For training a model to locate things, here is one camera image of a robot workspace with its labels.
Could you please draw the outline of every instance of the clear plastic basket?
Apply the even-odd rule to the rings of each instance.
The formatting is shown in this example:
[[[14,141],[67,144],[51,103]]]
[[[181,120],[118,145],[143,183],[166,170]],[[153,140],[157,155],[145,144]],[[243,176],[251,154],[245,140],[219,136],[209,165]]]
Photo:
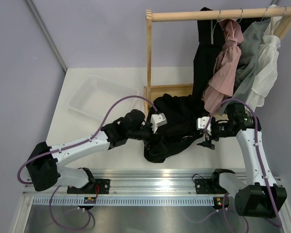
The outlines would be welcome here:
[[[68,101],[68,107],[86,116],[103,120],[110,107],[119,99],[138,95],[139,91],[96,75],[88,76]],[[117,104],[108,116],[112,122],[130,112],[136,98],[130,98]]]

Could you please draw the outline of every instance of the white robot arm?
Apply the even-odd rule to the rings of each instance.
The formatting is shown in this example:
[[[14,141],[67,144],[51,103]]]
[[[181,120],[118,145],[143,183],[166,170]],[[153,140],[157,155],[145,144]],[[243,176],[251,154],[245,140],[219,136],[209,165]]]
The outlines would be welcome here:
[[[157,128],[167,123],[163,113],[153,114],[150,123],[145,125],[144,119],[144,113],[134,109],[102,127],[96,135],[51,147],[46,142],[39,143],[26,165],[35,190],[44,191],[54,185],[71,186],[82,193],[93,190],[95,178],[89,169],[65,166],[89,154],[124,145],[129,138],[149,141]]]
[[[235,208],[240,216],[275,217],[272,198],[279,210],[287,198],[286,189],[278,187],[266,160],[261,126],[258,121],[258,131],[255,134],[255,121],[245,112],[240,103],[234,103],[227,108],[228,120],[215,121],[207,126],[209,117],[199,118],[197,128],[206,133],[206,140],[199,145],[214,149],[212,140],[222,137],[236,137],[241,147],[247,174],[247,184],[237,178],[235,173],[227,169],[216,169],[212,174],[210,185],[214,189],[223,188],[235,199]]]

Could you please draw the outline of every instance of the wooden rod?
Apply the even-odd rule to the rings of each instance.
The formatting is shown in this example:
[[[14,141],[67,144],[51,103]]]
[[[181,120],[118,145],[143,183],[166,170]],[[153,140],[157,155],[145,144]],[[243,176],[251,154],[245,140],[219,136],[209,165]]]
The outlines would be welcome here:
[[[151,10],[146,11],[146,49],[147,49],[147,90],[146,97],[148,100],[151,99],[151,66],[152,66],[152,12]]]
[[[285,7],[268,8],[265,17],[283,16]],[[266,8],[242,10],[222,10],[219,19],[223,18],[255,18],[263,17]],[[170,12],[152,13],[152,22],[187,21],[187,20],[209,20],[218,19],[220,11],[192,11],[192,12]],[[285,16],[291,16],[291,7],[287,7]]]

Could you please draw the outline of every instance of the stainless steel surface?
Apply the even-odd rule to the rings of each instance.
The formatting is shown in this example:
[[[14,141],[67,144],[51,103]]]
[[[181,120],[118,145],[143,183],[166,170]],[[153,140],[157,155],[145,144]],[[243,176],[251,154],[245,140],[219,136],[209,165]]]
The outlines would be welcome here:
[[[34,2],[32,0],[24,0],[26,5],[28,6],[28,8],[30,9],[30,12],[32,14],[32,16],[34,17],[34,19],[36,20],[39,28],[41,29],[41,32],[43,33],[45,39],[47,40],[50,48],[52,49],[57,61],[59,62],[60,66],[62,67],[63,71],[66,73],[67,72],[67,66],[65,64],[65,61],[63,60],[61,54],[59,53],[48,29],[46,28]]]
[[[194,199],[211,197],[216,195],[197,195],[192,182],[192,175],[199,172],[203,177],[211,175],[210,170],[152,170],[152,171],[116,171],[116,170],[92,170],[95,177],[111,179],[109,195],[100,195],[101,199],[135,200],[140,197],[146,199],[161,199],[169,197],[174,199]],[[245,173],[239,172],[237,176],[245,182]],[[24,196],[41,196],[48,199],[53,188],[45,192],[35,192],[31,185],[25,187]],[[56,193],[57,198],[76,198],[81,195],[68,195],[66,187],[62,187]],[[87,216],[80,211],[62,215],[65,211],[76,206],[52,207],[55,217],[60,217],[59,222],[68,227],[81,227],[87,221]],[[190,233],[190,232],[229,232],[224,222],[222,213],[215,213],[203,223],[200,221],[213,211],[206,206],[95,206],[91,212],[96,218],[95,228],[89,228],[84,232],[108,232],[108,233]],[[236,233],[245,232],[245,223],[241,217],[234,213],[227,213],[229,222]],[[291,232],[291,217],[289,210],[284,205],[280,211],[284,229]],[[27,233],[62,233],[67,232],[52,223],[47,205],[32,205],[31,213],[25,232]],[[250,232],[266,233],[280,232],[266,220],[261,218],[249,218]]]
[[[71,209],[67,206],[54,206],[55,217]],[[214,210],[211,207],[106,207],[96,206],[93,213],[96,225],[91,221],[86,233],[228,233],[221,212],[215,213],[202,223]],[[235,213],[227,212],[229,223],[236,233],[246,230],[244,220]],[[58,221],[64,226],[77,228],[85,224],[88,217],[81,211],[71,212]],[[278,233],[279,229],[262,218],[248,218],[250,232]],[[65,233],[52,223],[49,209],[43,205],[33,205],[26,233]]]

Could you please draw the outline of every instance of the purple wall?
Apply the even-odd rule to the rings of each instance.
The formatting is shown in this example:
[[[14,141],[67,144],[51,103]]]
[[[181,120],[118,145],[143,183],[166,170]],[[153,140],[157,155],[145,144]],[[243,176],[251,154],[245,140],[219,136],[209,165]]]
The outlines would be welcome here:
[[[270,0],[34,0],[68,67],[145,67],[152,12],[266,7]],[[197,23],[153,23],[152,65],[192,66]]]
[[[63,80],[24,2],[0,0],[0,233],[11,230],[23,189],[17,170],[46,139]]]
[[[257,114],[270,167],[281,177],[291,207],[291,30],[282,41],[277,70],[277,81]]]

